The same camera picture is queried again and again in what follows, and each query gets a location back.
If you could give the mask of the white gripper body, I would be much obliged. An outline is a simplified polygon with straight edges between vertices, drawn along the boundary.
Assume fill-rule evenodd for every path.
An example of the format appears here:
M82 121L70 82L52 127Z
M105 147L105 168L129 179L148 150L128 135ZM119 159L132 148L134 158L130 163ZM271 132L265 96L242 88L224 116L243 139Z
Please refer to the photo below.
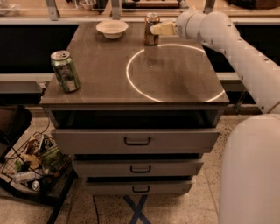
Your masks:
M181 13L175 22L176 33L184 39L197 39L200 31L200 24L205 14L199 10L187 10Z

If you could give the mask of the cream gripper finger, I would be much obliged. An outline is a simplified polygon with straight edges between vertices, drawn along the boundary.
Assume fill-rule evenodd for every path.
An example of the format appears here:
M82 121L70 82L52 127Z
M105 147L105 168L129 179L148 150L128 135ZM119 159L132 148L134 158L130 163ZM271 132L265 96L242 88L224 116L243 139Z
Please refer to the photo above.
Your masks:
M175 26L172 21L154 24L150 31L153 35L171 36L175 35Z

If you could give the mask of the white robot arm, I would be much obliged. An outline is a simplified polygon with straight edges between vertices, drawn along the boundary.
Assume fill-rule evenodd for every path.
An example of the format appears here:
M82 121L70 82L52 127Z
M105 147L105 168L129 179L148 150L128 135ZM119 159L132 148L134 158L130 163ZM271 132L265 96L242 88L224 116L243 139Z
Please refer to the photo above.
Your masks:
M280 224L280 67L247 43L224 13L187 10L153 25L222 53L262 111L228 136L220 172L219 224Z

